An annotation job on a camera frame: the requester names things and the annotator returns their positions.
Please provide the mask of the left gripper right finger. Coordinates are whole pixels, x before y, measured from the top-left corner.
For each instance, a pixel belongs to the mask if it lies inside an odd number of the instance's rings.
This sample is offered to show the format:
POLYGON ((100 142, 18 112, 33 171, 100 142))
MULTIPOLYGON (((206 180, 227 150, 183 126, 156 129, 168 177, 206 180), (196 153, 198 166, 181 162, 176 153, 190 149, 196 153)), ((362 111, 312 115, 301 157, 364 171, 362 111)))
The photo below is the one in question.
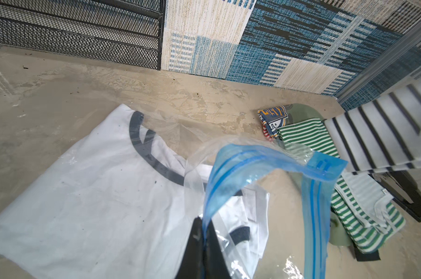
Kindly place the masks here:
POLYGON ((230 279, 217 233, 212 222, 209 223, 204 240, 204 278, 230 279))

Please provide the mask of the black white striped garment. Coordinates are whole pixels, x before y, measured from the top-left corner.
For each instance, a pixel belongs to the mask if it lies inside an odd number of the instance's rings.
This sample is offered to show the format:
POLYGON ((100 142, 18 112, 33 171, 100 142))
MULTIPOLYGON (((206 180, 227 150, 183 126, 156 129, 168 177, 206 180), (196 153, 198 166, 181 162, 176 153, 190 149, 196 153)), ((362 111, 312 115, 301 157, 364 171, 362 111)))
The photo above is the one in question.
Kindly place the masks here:
POLYGON ((421 169, 421 79, 324 125, 348 173, 421 169))

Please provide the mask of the green white striped garment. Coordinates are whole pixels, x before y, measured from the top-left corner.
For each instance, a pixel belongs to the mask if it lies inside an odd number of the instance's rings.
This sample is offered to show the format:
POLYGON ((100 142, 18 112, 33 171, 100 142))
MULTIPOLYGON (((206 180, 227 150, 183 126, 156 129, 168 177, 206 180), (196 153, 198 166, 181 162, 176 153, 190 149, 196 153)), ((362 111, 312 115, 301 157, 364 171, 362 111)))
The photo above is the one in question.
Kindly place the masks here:
MULTIPOLYGON (((277 135, 286 143, 305 145, 340 157, 328 130, 318 118, 281 127, 277 135)), ((331 206, 359 251, 373 253, 406 224, 392 200, 393 196, 369 175, 343 172, 335 185, 331 206)))

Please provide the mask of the red white striped tank top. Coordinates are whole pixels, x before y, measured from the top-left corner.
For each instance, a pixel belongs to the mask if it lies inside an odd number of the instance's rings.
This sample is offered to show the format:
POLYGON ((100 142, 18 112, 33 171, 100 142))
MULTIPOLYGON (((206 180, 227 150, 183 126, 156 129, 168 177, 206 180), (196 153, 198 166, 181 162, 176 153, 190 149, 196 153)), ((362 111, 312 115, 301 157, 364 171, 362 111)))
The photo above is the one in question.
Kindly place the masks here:
POLYGON ((267 128, 266 128, 266 126, 265 126, 265 125, 263 125, 263 126, 262 126, 262 130, 263 130, 263 134, 264 134, 265 138, 266 138, 268 141, 273 141, 273 140, 275 140, 275 138, 274 138, 274 137, 271 137, 271 135, 270 135, 270 133, 267 131, 267 128))

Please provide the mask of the white tank top navy trim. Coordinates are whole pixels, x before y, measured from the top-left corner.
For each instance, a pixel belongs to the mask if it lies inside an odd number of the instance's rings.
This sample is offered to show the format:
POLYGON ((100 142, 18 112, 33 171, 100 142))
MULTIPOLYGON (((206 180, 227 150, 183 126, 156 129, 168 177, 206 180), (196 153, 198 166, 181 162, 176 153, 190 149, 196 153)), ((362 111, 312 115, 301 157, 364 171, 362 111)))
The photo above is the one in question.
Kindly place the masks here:
POLYGON ((172 279, 198 195, 186 159, 221 132, 122 104, 0 214, 0 255, 38 279, 172 279))

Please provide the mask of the clear vacuum bag blue zipper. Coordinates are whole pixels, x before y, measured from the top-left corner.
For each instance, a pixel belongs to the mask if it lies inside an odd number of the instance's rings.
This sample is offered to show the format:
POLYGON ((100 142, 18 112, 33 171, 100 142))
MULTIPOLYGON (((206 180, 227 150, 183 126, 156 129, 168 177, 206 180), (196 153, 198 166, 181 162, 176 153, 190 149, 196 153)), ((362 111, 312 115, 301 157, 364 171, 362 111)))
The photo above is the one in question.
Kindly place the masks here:
MULTIPOLYGON (((203 123, 221 136, 187 159, 231 278, 326 276, 327 179, 338 159, 266 142, 255 108, 283 91, 11 48, 0 50, 0 214, 115 108, 203 123)), ((0 255, 0 279, 37 279, 0 255)))

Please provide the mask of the black stapler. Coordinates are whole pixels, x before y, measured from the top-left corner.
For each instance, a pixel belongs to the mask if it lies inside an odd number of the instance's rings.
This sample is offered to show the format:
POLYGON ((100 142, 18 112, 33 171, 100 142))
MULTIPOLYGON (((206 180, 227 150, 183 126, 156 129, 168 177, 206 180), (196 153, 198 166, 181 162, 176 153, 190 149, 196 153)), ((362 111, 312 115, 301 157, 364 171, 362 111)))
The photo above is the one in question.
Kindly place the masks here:
POLYGON ((391 193, 396 204, 421 223, 421 191, 407 171, 374 173, 370 176, 391 193))

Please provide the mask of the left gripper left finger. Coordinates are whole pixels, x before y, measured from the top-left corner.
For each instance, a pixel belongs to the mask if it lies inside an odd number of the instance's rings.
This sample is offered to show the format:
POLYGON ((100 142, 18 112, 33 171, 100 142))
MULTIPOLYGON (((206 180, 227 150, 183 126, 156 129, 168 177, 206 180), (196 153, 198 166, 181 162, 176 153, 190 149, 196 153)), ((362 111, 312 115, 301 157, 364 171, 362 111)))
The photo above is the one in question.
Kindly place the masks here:
POLYGON ((176 279, 201 279, 203 277, 202 219, 196 217, 181 261, 176 279))

